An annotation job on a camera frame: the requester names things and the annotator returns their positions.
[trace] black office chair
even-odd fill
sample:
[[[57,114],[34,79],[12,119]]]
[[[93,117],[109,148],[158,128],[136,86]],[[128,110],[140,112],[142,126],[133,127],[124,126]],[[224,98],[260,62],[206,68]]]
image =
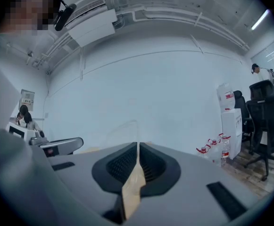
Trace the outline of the black office chair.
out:
[[[255,99],[246,103],[254,123],[254,134],[252,144],[254,152],[259,154],[259,157],[248,162],[244,168],[259,160],[264,160],[266,164],[266,175],[262,177],[262,181],[266,181],[269,175],[268,159],[274,160],[274,96],[266,97],[264,100]],[[267,145],[261,144],[263,131],[267,131]]]
[[[267,96],[274,96],[274,85],[270,80],[260,81],[249,86],[251,92],[251,100],[258,99],[264,100]],[[267,131],[266,122],[262,122],[262,130]]]
[[[252,133],[254,131],[254,126],[252,119],[250,118],[249,112],[246,107],[246,101],[244,96],[242,96],[242,92],[239,90],[236,90],[233,92],[235,97],[235,107],[234,108],[240,108],[241,109],[241,120],[242,120],[242,138],[241,141],[250,141],[250,150],[249,153],[253,155],[253,152],[251,150],[251,138]]]
[[[265,99],[267,96],[274,96],[274,85],[270,80],[260,81],[249,86],[251,100]]]

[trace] bottled water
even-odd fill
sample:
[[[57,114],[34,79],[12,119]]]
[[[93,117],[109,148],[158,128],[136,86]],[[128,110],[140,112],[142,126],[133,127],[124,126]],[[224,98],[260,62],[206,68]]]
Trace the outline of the bottled water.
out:
[[[221,143],[217,143],[217,141],[211,140],[209,139],[208,141],[210,141],[210,146],[211,146],[211,150],[209,151],[209,158],[212,161],[212,163],[214,163],[217,166],[221,166],[221,158],[222,158],[222,152],[223,152],[223,148]]]
[[[207,146],[209,147],[208,150],[206,150],[206,147],[204,146],[200,150],[197,149],[197,151],[199,152],[198,156],[200,156],[201,158],[205,158],[205,159],[209,160],[208,151],[210,149],[210,146],[209,145],[207,145]]]
[[[221,164],[224,166],[228,160],[229,160],[229,154],[230,154],[230,142],[229,138],[226,135],[222,135],[221,143],[222,143],[222,158],[221,158]]]

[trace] woman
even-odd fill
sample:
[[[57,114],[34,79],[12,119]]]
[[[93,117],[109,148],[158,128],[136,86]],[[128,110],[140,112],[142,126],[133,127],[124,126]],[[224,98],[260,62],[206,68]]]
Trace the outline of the woman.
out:
[[[16,118],[15,118],[15,124],[20,126],[20,120],[22,119],[21,113],[18,112]]]
[[[26,105],[22,105],[19,108],[19,112],[22,117],[22,119],[19,121],[20,125],[31,130],[39,131],[41,137],[44,137],[44,133],[41,128],[37,125],[35,121],[32,120],[32,116],[29,113],[28,107]]]

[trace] air conditioner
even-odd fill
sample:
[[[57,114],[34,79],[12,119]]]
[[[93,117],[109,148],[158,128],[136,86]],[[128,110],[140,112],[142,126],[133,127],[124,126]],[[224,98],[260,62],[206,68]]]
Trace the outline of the air conditioner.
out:
[[[117,21],[116,11],[108,10],[104,0],[91,2],[69,18],[66,28],[80,47],[115,33],[113,22]]]

